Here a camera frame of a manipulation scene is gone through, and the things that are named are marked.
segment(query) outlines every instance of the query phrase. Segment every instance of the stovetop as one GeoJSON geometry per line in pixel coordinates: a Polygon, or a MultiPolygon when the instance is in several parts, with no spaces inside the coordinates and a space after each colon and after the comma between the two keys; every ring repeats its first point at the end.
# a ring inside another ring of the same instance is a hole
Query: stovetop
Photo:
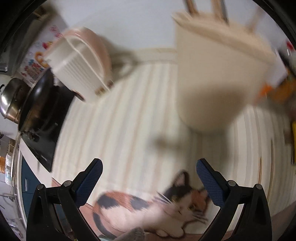
{"type": "Polygon", "coordinates": [[[54,86],[40,117],[38,129],[23,133],[22,138],[33,155],[49,172],[59,134],[74,93],[65,86],[54,86]]]}

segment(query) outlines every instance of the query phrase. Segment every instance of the cabinet door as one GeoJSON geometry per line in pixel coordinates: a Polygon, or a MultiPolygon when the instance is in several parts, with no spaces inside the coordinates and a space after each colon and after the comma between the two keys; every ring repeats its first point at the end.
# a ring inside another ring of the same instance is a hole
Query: cabinet door
{"type": "Polygon", "coordinates": [[[24,193],[34,193],[37,185],[40,184],[37,177],[34,175],[32,170],[30,169],[28,163],[22,158],[22,192],[24,193]]]}
{"type": "Polygon", "coordinates": [[[33,199],[33,195],[32,193],[22,193],[22,201],[24,204],[24,209],[25,209],[25,213],[26,213],[26,217],[28,218],[29,215],[29,210],[30,210],[30,206],[31,206],[31,202],[33,199]]]}

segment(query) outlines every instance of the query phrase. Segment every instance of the cabinet handle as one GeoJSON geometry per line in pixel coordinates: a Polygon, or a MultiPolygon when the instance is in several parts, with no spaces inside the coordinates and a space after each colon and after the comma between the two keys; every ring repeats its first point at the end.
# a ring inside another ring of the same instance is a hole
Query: cabinet handle
{"type": "Polygon", "coordinates": [[[28,191],[28,180],[25,178],[25,191],[28,191]]]}

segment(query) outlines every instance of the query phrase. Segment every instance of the gray fabric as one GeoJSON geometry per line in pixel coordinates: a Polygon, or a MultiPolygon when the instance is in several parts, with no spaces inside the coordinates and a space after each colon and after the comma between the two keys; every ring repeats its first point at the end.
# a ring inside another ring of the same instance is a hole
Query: gray fabric
{"type": "Polygon", "coordinates": [[[145,241],[145,232],[141,228],[135,228],[131,231],[120,235],[114,241],[145,241]]]}

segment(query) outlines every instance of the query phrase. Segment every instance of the cat face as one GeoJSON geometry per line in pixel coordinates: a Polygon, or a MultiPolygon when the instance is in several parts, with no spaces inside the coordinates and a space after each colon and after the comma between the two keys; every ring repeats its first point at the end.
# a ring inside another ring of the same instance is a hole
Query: cat face
{"type": "Polygon", "coordinates": [[[166,199],[163,210],[169,216],[182,222],[199,220],[205,222],[204,213],[207,208],[208,195],[206,190],[198,191],[189,185],[189,175],[180,172],[172,186],[161,195],[166,199]]]}

